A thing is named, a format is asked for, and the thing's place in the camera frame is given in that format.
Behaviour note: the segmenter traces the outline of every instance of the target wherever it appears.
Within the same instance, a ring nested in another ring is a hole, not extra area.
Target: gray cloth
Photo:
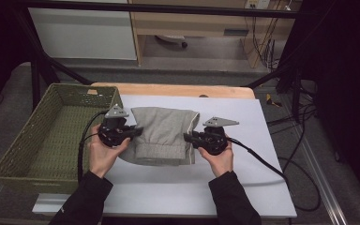
[[[199,113],[190,110],[140,107],[131,109],[137,128],[143,128],[119,157],[127,162],[150,165],[190,165],[195,163],[191,143],[183,133],[190,134],[197,126]]]

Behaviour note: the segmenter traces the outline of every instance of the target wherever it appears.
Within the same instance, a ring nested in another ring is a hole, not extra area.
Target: floor
[[[250,83],[269,72],[269,69],[263,65],[257,69],[250,69],[239,39],[187,37],[187,43],[188,47],[182,49],[177,44],[149,37],[141,66],[137,66],[134,62],[126,62],[122,65],[118,62],[108,62],[109,64],[105,62],[105,66],[98,67],[96,64],[93,64],[94,67],[89,67],[87,63],[80,63],[80,61],[67,61],[67,63],[83,76],[95,81],[123,83],[239,86]],[[67,76],[60,75],[60,77],[63,82],[73,82]],[[289,114],[287,106],[289,106],[290,96],[278,95],[275,91],[276,83],[277,80],[272,80],[254,90],[256,98],[261,101],[266,121],[277,120]],[[13,71],[11,79],[2,92],[0,158],[31,113],[30,86],[30,71],[25,65]],[[314,83],[306,82],[306,86],[313,88]],[[267,94],[271,96],[274,104],[267,104]],[[306,107],[310,101],[309,96],[303,96],[301,106]],[[279,157],[287,158],[298,142],[301,126],[296,126],[296,128],[291,126],[293,126],[293,121],[269,127]],[[306,121],[305,131],[303,144],[294,155],[294,161],[312,175],[313,172],[309,170],[304,154],[304,150],[310,148],[324,171],[325,178],[334,192],[347,224],[360,224],[360,185],[347,164],[335,161],[335,153],[321,126],[319,115],[315,112],[312,112],[311,117]],[[300,207],[313,207],[318,195],[308,177],[292,164],[286,174],[290,179],[293,202]],[[47,224],[48,217],[34,215],[31,212],[36,198],[37,195],[20,193],[4,187],[0,194],[0,224]],[[297,210],[297,214],[298,217],[292,220],[294,224],[333,223],[324,203],[321,203],[314,212]],[[264,220],[264,224],[286,224],[287,222],[283,219]]]

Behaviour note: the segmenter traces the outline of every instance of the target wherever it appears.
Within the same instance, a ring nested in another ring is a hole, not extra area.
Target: green woven basket
[[[52,84],[0,160],[0,182],[21,191],[72,193],[78,186],[78,148],[91,117],[123,107],[116,87]],[[102,116],[95,120],[101,123]],[[83,151],[83,170],[88,169]]]

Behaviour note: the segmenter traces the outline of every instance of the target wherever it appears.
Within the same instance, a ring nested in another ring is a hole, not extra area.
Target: black jacket
[[[209,182],[209,187],[219,224],[262,224],[235,172],[224,173]],[[87,172],[77,190],[67,199],[50,224],[98,224],[104,201],[112,188],[113,184],[107,179],[100,179],[92,172]]]

